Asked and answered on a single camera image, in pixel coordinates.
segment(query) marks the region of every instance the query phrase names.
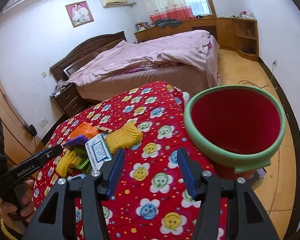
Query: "red bucket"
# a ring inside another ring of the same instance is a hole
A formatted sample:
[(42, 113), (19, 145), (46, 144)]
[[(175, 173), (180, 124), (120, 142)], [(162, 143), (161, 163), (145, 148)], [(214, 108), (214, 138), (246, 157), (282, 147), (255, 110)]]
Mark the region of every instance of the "red bucket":
[(185, 124), (196, 146), (220, 178), (248, 178), (270, 165), (285, 132), (284, 111), (264, 90), (220, 86), (193, 97)]

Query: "floral curtain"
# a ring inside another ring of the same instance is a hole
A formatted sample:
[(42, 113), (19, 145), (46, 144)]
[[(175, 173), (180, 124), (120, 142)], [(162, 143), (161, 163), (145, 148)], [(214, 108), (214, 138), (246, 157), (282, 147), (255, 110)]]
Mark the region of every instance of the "floral curtain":
[(185, 21), (193, 17), (188, 0), (145, 0), (145, 2), (153, 22), (164, 18)]

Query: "wall switch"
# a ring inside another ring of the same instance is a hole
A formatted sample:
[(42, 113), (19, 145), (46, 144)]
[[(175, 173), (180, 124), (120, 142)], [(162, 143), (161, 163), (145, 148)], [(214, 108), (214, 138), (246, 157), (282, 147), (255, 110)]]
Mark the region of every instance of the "wall switch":
[(48, 123), (48, 119), (45, 118), (40, 122), (40, 127), (43, 128)]

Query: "finger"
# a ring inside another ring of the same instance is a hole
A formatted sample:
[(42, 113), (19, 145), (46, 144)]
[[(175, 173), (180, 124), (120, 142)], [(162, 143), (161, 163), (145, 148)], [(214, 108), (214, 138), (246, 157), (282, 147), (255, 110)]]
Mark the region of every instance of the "finger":
[(26, 207), (25, 207), (23, 210), (21, 210), (20, 214), (21, 214), (21, 216), (23, 216), (23, 217), (27, 217), (27, 216), (29, 216), (33, 211), (34, 211), (34, 203), (33, 203), (33, 201), (30, 201), (30, 202), (26, 205)]
[(26, 193), (23, 195), (21, 201), (24, 205), (27, 205), (32, 199), (32, 193), (29, 191), (26, 191)]
[(9, 213), (15, 212), (17, 210), (17, 207), (15, 205), (12, 205), (11, 203), (8, 202), (2, 202), (0, 204), (0, 215), (4, 221), (4, 223), (9, 227), (9, 228), (14, 228), (14, 221), (11, 219), (9, 216)]
[(24, 182), (24, 184), (26, 185), (27, 188), (32, 189), (34, 186), (34, 180), (33, 179), (27, 180), (26, 182)]
[(28, 223), (31, 222), (31, 220), (32, 220), (32, 218), (33, 218), (33, 216), (34, 216), (34, 214), (35, 214), (35, 210), (34, 210), (33, 213), (31, 214), (31, 216), (28, 217), (28, 218), (26, 219), (26, 221), (27, 221)]

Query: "black baseboard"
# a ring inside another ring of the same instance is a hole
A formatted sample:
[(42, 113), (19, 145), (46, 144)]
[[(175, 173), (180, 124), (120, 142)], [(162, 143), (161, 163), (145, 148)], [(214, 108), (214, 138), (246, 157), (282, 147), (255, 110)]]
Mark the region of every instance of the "black baseboard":
[[(263, 70), (266, 72), (269, 79), (271, 79), (272, 73), (266, 64), (259, 58), (259, 63)], [(294, 197), (293, 210), (288, 225), (288, 229), (283, 239), (294, 239), (295, 233), (297, 231), (299, 222), (300, 222), (300, 130), (296, 120), (296, 117), (293, 113), (293, 110), (289, 104), (289, 101), (283, 92), (280, 84), (275, 77), (272, 78), (272, 85), (274, 86), (280, 101), (282, 103), (283, 109), (288, 119), (288, 123), (291, 130), (291, 135), (293, 139), (293, 145), (296, 155), (296, 170), (297, 170), (297, 180), (296, 180), (296, 193)]]
[(51, 129), (42, 138), (43, 145), (46, 145), (48, 143), (48, 141), (51, 139), (51, 136), (52, 136), (54, 130), (58, 127), (58, 125), (61, 124), (61, 123), (63, 123), (67, 119), (68, 118), (66, 117), (65, 114), (59, 118), (59, 120), (51, 127)]

